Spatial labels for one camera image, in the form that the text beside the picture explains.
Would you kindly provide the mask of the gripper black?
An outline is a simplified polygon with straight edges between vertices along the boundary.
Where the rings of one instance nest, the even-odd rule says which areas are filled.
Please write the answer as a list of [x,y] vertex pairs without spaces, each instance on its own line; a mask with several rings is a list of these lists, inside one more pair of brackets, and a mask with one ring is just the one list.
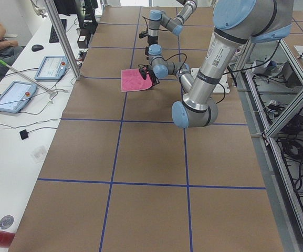
[[148,45],[145,48],[145,55],[149,55],[149,48],[151,45],[157,45],[158,44],[158,36],[148,36]]
[[147,70],[147,75],[149,76],[152,85],[158,85],[160,83],[159,79],[151,69]]

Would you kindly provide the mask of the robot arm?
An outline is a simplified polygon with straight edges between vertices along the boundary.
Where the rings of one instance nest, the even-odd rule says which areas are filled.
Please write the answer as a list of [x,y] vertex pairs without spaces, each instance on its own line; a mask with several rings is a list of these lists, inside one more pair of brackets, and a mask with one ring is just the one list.
[[147,37],[148,45],[145,48],[145,55],[149,58],[149,49],[152,45],[158,44],[159,30],[160,27],[164,27],[174,35],[178,36],[184,23],[188,18],[196,11],[198,2],[197,1],[177,1],[183,5],[182,10],[174,17],[169,17],[165,11],[152,9],[149,12],[149,18],[144,17],[147,24],[146,31],[139,34],[139,38]]
[[263,43],[280,40],[291,31],[293,1],[218,1],[213,11],[213,36],[196,77],[187,64],[168,62],[158,44],[163,26],[179,35],[183,24],[197,9],[197,1],[181,1],[183,9],[175,18],[153,9],[149,15],[149,67],[157,78],[175,75],[185,94],[172,106],[172,120],[179,128],[205,127],[218,115],[211,94],[219,83],[237,48],[251,41]]

